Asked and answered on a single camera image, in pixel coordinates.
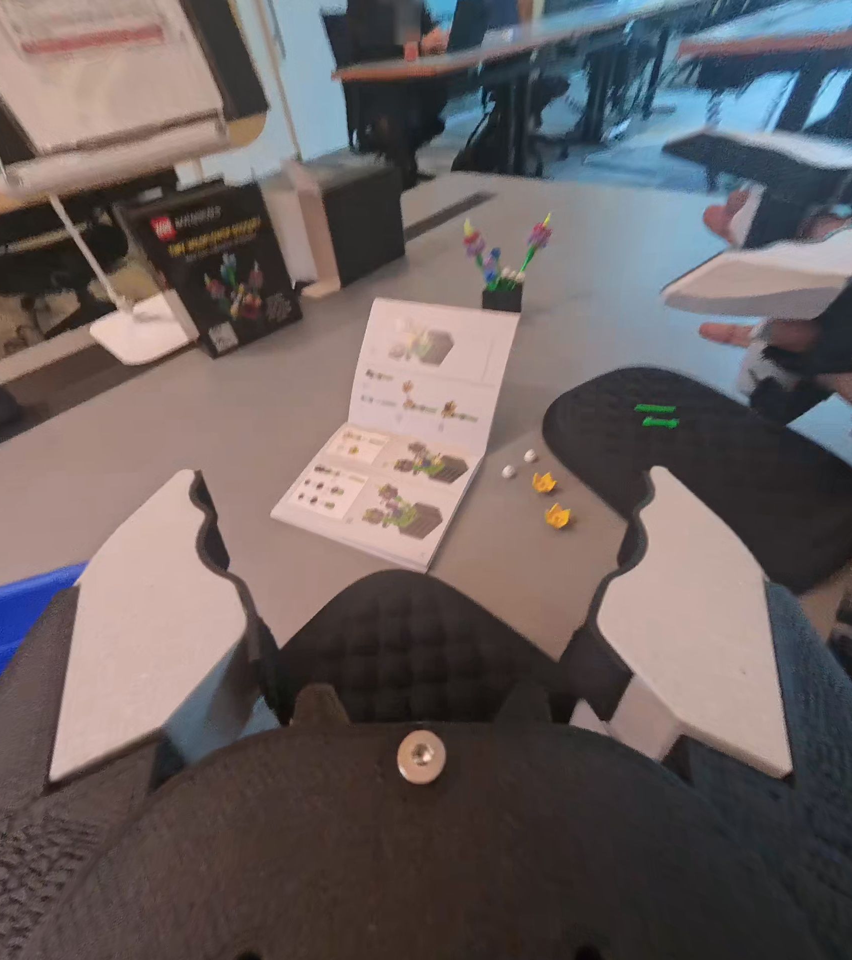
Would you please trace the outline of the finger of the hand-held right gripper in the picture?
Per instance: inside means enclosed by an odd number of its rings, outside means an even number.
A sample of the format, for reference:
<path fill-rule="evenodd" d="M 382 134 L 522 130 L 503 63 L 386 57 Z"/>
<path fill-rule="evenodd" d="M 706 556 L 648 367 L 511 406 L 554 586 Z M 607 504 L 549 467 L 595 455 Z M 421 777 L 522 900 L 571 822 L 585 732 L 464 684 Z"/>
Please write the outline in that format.
<path fill-rule="evenodd" d="M 811 320 L 852 283 L 852 226 L 816 241 L 728 249 L 667 284 L 673 309 L 704 316 Z"/>
<path fill-rule="evenodd" d="M 662 152 L 780 199 L 832 199 L 852 184 L 852 146 L 805 134 L 704 126 L 668 140 Z"/>

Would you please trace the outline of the open instruction booklet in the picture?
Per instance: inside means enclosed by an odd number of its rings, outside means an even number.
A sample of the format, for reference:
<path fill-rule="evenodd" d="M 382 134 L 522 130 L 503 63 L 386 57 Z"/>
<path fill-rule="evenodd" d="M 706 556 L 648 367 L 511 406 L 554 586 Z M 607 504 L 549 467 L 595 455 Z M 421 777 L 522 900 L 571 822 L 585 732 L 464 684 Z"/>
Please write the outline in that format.
<path fill-rule="evenodd" d="M 427 572 L 487 452 L 519 320 L 377 298 L 347 420 L 270 517 Z"/>

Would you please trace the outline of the white flip chart board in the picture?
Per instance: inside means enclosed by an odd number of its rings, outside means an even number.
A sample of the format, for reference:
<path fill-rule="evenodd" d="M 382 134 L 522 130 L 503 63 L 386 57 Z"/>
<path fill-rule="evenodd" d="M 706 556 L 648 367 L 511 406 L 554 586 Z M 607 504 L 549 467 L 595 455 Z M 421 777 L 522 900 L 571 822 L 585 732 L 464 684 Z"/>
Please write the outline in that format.
<path fill-rule="evenodd" d="M 269 110 L 234 2 L 0 2 L 0 212 L 247 146 Z"/>

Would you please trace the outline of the brick flower bouquet model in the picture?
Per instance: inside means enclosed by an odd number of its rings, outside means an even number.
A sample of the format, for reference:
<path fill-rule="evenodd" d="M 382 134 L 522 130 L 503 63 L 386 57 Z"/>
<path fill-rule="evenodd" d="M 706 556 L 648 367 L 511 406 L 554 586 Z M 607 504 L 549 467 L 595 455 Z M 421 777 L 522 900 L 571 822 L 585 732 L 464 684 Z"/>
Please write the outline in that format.
<path fill-rule="evenodd" d="M 520 314 L 528 268 L 552 238 L 552 214 L 538 222 L 528 237 L 525 258 L 518 269 L 503 265 L 497 246 L 487 246 L 482 233 L 470 221 L 463 225 L 463 246 L 468 258 L 478 267 L 482 279 L 481 307 Z"/>

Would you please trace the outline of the person's right hand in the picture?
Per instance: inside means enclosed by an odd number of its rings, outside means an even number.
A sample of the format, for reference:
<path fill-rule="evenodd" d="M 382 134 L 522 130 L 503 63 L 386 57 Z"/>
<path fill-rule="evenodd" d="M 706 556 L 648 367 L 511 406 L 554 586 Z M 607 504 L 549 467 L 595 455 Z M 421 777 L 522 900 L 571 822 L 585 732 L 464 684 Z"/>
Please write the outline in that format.
<path fill-rule="evenodd" d="M 729 246 L 741 246 L 747 215 L 755 212 L 754 208 L 762 198 L 762 193 L 763 189 L 756 185 L 731 192 L 724 204 L 709 206 L 704 211 L 702 220 L 705 227 Z M 765 341 L 768 325 L 767 319 L 752 325 L 706 321 L 699 326 L 698 335 L 713 344 L 745 350 L 753 344 Z"/>

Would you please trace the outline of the long background table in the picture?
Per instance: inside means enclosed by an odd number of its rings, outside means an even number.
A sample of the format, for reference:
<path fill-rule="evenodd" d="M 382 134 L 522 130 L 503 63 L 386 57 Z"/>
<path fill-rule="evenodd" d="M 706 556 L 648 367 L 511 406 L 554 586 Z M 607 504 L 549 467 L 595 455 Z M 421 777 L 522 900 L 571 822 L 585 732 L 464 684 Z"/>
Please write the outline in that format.
<path fill-rule="evenodd" d="M 400 57 L 357 63 L 336 70 L 332 78 L 343 85 L 436 79 L 558 43 L 606 34 L 634 21 L 670 18 L 701 6 L 699 1 L 600 2 L 564 13 L 543 15 L 516 27 L 494 30 L 475 47 L 414 60 Z"/>

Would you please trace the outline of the black brick set box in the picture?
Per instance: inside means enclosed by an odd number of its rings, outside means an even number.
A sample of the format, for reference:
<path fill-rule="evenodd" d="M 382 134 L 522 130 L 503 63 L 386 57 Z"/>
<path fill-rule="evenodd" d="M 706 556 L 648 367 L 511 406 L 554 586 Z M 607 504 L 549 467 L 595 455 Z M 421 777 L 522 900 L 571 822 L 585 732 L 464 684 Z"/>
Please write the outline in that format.
<path fill-rule="evenodd" d="M 299 295 L 256 183 L 221 178 L 115 212 L 206 354 L 220 358 L 299 323 Z"/>

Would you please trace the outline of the white stand with base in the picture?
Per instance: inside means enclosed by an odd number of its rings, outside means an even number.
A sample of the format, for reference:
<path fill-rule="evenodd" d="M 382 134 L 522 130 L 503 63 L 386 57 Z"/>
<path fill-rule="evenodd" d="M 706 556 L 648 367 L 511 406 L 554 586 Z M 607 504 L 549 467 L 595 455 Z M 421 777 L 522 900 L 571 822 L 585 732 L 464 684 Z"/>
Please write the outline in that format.
<path fill-rule="evenodd" d="M 15 145 L 17 133 L 0 107 L 5 133 Z M 0 154 L 0 172 L 2 164 Z M 41 340 L 91 324 L 96 342 L 127 365 L 152 362 L 189 344 L 194 334 L 164 294 L 132 304 L 110 280 L 129 253 L 116 204 L 176 183 L 176 174 L 165 171 L 79 193 L 64 204 L 21 206 L 0 194 L 0 296 L 21 301 L 28 329 Z"/>

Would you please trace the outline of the black box with white panel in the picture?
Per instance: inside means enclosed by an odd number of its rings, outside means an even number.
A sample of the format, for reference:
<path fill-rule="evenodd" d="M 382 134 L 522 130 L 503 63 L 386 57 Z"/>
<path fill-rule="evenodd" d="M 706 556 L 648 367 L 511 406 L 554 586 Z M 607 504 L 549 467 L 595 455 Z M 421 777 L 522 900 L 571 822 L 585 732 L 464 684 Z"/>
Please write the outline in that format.
<path fill-rule="evenodd" d="M 403 180 L 389 164 L 288 160 L 260 186 L 293 286 L 309 300 L 405 257 Z"/>

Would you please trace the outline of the black quilted pad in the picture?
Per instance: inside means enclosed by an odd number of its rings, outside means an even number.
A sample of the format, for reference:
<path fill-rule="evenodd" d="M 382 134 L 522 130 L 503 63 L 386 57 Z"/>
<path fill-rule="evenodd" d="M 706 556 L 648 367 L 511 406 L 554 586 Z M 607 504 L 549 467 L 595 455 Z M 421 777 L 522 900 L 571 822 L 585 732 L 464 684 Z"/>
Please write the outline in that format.
<path fill-rule="evenodd" d="M 680 424 L 643 428 L 649 415 L 634 412 L 636 404 L 675 406 L 663 418 Z M 665 468 L 793 594 L 852 562 L 852 466 L 694 378 L 653 366 L 614 369 L 556 398 L 542 436 L 624 520 L 646 496 L 648 472 Z"/>

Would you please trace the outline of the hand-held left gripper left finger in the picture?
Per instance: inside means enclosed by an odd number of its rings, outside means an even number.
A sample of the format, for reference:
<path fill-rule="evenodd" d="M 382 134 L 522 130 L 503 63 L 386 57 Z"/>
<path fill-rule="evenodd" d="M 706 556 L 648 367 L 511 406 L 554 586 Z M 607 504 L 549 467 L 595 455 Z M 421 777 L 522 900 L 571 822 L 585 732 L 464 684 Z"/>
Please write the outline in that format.
<path fill-rule="evenodd" d="M 229 565 L 195 469 L 108 537 L 76 582 L 52 784 L 150 740 L 192 764 L 240 739 L 261 695 L 261 620 Z"/>

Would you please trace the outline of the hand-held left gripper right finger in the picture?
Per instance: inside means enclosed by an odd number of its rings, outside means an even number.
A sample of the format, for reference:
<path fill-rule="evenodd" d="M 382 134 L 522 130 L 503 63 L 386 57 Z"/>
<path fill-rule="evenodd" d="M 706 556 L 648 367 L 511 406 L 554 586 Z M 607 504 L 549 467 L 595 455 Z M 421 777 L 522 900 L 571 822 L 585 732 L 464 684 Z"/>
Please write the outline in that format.
<path fill-rule="evenodd" d="M 650 760 L 691 740 L 785 779 L 792 750 L 768 579 L 666 468 L 644 480 L 619 565 L 572 638 L 578 695 L 612 738 Z"/>

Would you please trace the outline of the grey desk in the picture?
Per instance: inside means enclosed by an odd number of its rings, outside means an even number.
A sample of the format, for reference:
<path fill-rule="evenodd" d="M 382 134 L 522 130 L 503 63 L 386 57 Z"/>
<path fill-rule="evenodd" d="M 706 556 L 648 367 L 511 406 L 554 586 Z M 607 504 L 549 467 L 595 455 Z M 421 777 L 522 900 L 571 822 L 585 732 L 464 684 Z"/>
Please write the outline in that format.
<path fill-rule="evenodd" d="M 528 275 L 487 458 L 431 572 L 558 658 L 615 566 L 624 522 L 558 470 L 558 502 L 575 523 L 552 531 L 530 471 L 506 480 L 500 469 L 535 449 L 552 470 L 540 432 L 546 409 L 609 370 L 656 366 L 731 393 L 738 354 L 701 341 L 702 319 L 659 298 L 720 243 L 701 220 L 707 198 L 649 189 L 459 174 L 413 190 L 404 210 L 421 220 L 478 191 L 493 198 L 468 217 L 510 266 L 548 213 L 553 235 Z M 231 569 L 278 643 L 384 570 L 270 511 L 347 419 L 375 298 L 480 302 L 463 220 L 409 240 L 406 259 L 308 304 L 300 323 L 263 342 L 217 361 L 183 353 L 0 445 L 0 585 L 91 558 L 182 469 L 203 472 Z"/>

